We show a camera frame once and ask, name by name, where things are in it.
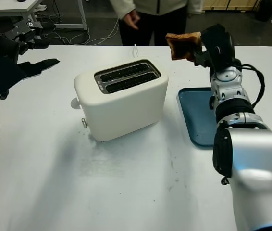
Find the bread slice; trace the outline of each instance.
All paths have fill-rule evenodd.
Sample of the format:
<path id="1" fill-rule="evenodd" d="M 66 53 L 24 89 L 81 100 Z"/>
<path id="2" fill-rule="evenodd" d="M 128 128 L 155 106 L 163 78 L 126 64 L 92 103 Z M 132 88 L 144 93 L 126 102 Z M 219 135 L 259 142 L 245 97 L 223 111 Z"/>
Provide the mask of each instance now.
<path id="1" fill-rule="evenodd" d="M 166 40 L 171 48 L 171 59 L 187 59 L 194 62 L 194 51 L 202 51 L 201 32 L 182 35 L 168 33 Z"/>

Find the person's hand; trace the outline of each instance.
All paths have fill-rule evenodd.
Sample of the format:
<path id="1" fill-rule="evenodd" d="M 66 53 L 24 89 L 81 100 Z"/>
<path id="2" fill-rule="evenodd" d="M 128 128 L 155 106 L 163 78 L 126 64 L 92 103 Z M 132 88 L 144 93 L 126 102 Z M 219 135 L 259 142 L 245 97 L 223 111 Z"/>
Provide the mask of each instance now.
<path id="1" fill-rule="evenodd" d="M 126 24 L 128 24 L 131 28 L 138 30 L 138 27 L 136 26 L 136 23 L 140 20 L 140 17 L 138 16 L 136 10 L 132 10 L 130 13 L 128 13 L 126 16 L 124 16 L 123 21 L 125 21 Z"/>

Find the blue tray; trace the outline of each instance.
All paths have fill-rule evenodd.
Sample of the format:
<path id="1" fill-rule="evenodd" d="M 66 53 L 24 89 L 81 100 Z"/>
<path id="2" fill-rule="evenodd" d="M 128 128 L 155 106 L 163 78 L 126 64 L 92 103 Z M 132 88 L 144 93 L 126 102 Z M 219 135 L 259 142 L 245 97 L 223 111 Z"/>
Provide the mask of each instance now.
<path id="1" fill-rule="evenodd" d="M 211 88 L 183 88 L 179 101 L 191 141 L 198 146 L 213 147 L 216 133 L 214 111 L 209 107 Z"/>

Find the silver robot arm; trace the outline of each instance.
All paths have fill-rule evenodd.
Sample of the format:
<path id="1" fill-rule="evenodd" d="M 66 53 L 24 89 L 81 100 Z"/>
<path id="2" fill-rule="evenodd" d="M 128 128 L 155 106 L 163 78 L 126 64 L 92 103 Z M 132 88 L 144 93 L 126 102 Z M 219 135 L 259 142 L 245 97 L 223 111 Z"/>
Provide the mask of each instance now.
<path id="1" fill-rule="evenodd" d="M 214 168 L 231 187 L 238 231 L 272 230 L 272 131 L 253 110 L 264 94 L 264 76 L 234 58 L 231 36 L 221 25 L 203 31 L 201 39 L 207 51 L 196 51 L 195 63 L 210 67 Z M 261 82 L 253 104 L 241 85 L 242 69 L 256 71 Z"/>
<path id="2" fill-rule="evenodd" d="M 226 101 L 250 102 L 241 80 L 235 67 L 211 76 L 215 112 Z M 271 227 L 272 131 L 255 113 L 232 113 L 218 121 L 214 143 L 214 166 L 227 176 L 224 184 L 230 184 L 237 229 Z"/>

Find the desk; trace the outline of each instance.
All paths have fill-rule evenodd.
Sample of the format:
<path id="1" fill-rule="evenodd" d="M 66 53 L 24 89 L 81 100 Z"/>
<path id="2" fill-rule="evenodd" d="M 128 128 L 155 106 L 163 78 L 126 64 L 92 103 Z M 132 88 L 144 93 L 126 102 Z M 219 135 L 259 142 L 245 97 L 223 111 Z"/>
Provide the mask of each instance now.
<path id="1" fill-rule="evenodd" d="M 18 2 L 17 0 L 0 0 L 0 17 L 3 16 L 22 16 L 28 19 L 33 10 L 42 2 L 42 0 L 26 0 Z"/>
<path id="2" fill-rule="evenodd" d="M 58 58 L 0 101 L 0 231 L 234 231 L 230 186 L 222 186 L 212 150 L 185 139 L 176 96 L 209 87 L 209 70 L 171 61 L 168 47 L 139 47 L 169 74 L 156 124 L 108 142 L 83 128 L 72 109 L 74 78 L 133 57 L 133 47 L 50 46 L 19 62 Z M 265 75 L 256 112 L 272 130 L 272 47 L 236 47 L 236 57 Z M 255 99 L 260 84 L 243 71 Z"/>
<path id="3" fill-rule="evenodd" d="M 0 0 L 0 17 L 3 16 L 22 16 L 23 19 L 31 18 L 37 21 L 33 10 L 42 2 L 42 0 L 26 0 L 18 2 L 17 0 Z M 82 28 L 87 30 L 85 12 L 82 0 L 77 0 L 77 5 L 82 18 L 82 24 L 56 24 L 57 28 Z"/>

